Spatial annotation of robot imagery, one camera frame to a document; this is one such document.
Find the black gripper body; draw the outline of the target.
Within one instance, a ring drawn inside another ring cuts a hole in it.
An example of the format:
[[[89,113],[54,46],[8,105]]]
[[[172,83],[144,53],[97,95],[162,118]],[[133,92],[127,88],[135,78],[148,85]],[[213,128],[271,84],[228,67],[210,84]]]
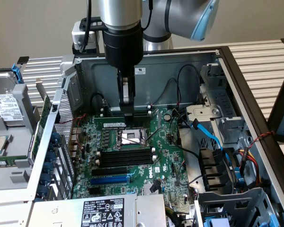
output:
[[[141,23],[128,30],[103,31],[105,57],[117,69],[129,69],[143,57],[143,31]]]

